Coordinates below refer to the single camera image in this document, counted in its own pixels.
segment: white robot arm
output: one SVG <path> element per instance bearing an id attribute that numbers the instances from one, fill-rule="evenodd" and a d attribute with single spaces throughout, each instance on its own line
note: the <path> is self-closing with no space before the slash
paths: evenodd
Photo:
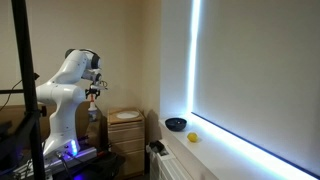
<path id="1" fill-rule="evenodd" d="M 74 83 L 82 78 L 99 87 L 101 74 L 96 71 L 99 68 L 100 58 L 96 53 L 85 49 L 68 50 L 59 71 L 45 84 L 37 87 L 39 102 L 57 105 L 57 110 L 50 116 L 51 131 L 43 151 L 45 160 L 52 161 L 57 152 L 73 155 L 79 152 L 75 111 L 86 99 L 86 93 Z"/>

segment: roller blind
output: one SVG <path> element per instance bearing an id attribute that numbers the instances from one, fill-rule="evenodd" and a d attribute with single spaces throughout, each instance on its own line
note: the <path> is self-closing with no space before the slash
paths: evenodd
<path id="1" fill-rule="evenodd" d="M 193 112 L 320 175 L 320 1 L 202 0 Z"/>

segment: window sill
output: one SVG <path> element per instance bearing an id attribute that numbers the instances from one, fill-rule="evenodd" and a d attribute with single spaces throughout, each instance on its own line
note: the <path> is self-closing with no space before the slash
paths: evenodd
<path id="1" fill-rule="evenodd" d="M 222 137 L 226 136 L 226 134 L 224 132 L 218 132 L 219 130 L 213 129 L 212 127 L 214 125 L 195 115 L 185 115 L 179 117 L 188 121 L 187 127 L 181 132 L 172 132 L 168 130 L 165 126 L 166 119 L 159 120 L 162 133 L 170 136 L 168 139 L 165 139 L 168 142 L 168 145 L 175 146 L 174 143 L 177 141 L 181 143 L 183 146 L 182 151 L 190 152 L 218 179 L 288 178 L 276 173 L 277 169 L 268 169 L 256 159 L 250 158 L 248 156 L 248 152 L 241 152 L 235 148 L 236 146 L 245 146 L 244 144 L 240 143 L 231 145 L 224 142 Z M 192 143 L 187 139 L 189 132 L 196 132 L 198 134 L 199 140 L 196 143 Z M 170 138 L 173 138 L 177 141 L 170 144 Z"/>

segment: yellow lemon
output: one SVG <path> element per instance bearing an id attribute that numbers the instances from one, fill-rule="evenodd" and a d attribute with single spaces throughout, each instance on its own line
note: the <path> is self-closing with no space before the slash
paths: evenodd
<path id="1" fill-rule="evenodd" d="M 191 142 L 197 142 L 198 140 L 198 135 L 194 132 L 191 132 L 188 134 L 187 138 L 189 139 L 189 141 Z"/>

